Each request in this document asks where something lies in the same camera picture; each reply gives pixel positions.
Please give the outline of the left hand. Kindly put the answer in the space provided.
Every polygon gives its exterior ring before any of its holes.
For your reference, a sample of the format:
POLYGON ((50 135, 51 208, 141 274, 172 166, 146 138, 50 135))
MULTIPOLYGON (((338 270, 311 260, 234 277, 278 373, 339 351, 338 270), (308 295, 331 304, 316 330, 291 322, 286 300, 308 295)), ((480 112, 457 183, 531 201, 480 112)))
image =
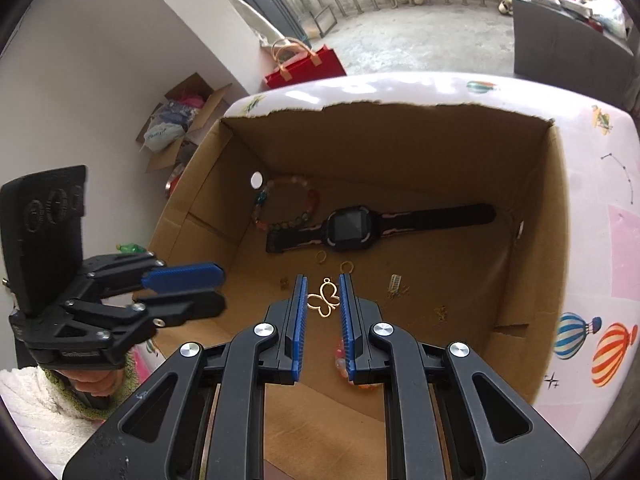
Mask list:
POLYGON ((90 408, 106 408, 124 380, 123 370, 59 370, 58 374, 90 408))

